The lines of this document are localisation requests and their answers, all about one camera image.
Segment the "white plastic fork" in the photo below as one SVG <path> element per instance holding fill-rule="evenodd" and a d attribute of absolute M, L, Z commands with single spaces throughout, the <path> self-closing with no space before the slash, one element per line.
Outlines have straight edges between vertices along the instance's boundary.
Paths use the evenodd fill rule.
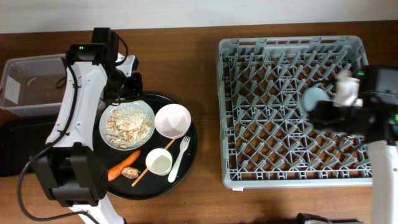
<path fill-rule="evenodd" d="M 182 161 L 182 157 L 183 157 L 185 151 L 188 149 L 189 144 L 190 144 L 190 137 L 189 136 L 185 136 L 182 139 L 181 143 L 180 143 L 179 154 L 177 156 L 175 164 L 172 167 L 172 169 L 171 169 L 171 171 L 169 173 L 168 179 L 167 179 L 170 183 L 174 182 L 175 179 L 177 178 L 177 174 L 178 174 L 178 170 L 179 170 L 179 167 L 180 167 L 180 164 L 181 164 L 181 161 Z"/>

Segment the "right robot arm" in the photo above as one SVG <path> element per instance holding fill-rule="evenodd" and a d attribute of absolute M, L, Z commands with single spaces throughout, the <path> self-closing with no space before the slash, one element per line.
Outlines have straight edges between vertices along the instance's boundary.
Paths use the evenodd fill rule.
<path fill-rule="evenodd" d="M 330 98 L 315 86 L 299 107 L 316 130 L 362 136 L 373 171 L 373 223 L 397 223 L 397 68 L 367 65 L 341 71 Z"/>

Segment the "small white cup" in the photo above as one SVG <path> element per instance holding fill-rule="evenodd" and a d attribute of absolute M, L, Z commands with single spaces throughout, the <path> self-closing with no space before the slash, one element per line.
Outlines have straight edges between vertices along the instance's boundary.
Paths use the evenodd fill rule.
<path fill-rule="evenodd" d="M 171 171 L 172 162 L 171 153 L 162 148 L 153 149 L 146 156 L 146 167 L 155 175 L 167 175 Z"/>

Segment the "pink bowl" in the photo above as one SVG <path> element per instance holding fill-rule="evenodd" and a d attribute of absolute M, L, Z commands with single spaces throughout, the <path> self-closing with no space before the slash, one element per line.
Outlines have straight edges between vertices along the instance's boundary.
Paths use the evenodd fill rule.
<path fill-rule="evenodd" d="M 189 110 L 180 104 L 168 104 L 161 107 L 155 115 L 155 129 L 162 136 L 178 139 L 184 136 L 192 122 Z"/>

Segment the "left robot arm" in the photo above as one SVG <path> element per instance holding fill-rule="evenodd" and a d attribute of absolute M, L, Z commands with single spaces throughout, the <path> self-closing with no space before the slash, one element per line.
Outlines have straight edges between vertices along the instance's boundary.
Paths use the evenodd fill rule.
<path fill-rule="evenodd" d="M 90 43 L 70 46 L 62 57 L 66 89 L 57 120 L 45 149 L 22 171 L 33 169 L 46 197 L 85 223 L 125 223 L 106 195 L 108 170 L 93 149 L 100 100 L 121 102 L 142 93 L 138 59 L 118 57 L 122 41 L 110 28 L 95 28 Z"/>

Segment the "light blue cup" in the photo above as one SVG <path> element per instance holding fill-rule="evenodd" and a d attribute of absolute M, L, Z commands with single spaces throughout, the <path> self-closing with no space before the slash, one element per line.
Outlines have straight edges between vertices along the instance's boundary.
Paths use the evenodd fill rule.
<path fill-rule="evenodd" d="M 298 107 L 304 115 L 308 115 L 319 101 L 330 101 L 330 97 L 321 88 L 311 87 L 306 89 L 300 97 Z"/>

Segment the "orange carrot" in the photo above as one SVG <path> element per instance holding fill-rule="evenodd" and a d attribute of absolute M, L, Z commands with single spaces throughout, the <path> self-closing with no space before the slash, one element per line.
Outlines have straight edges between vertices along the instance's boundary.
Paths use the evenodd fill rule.
<path fill-rule="evenodd" d="M 120 162 L 119 164 L 115 165 L 108 171 L 108 180 L 113 181 L 117 177 L 121 175 L 122 170 L 125 167 L 128 167 L 132 165 L 140 156 L 141 152 L 140 151 L 135 151 L 133 152 L 129 157 L 127 157 L 125 160 Z"/>

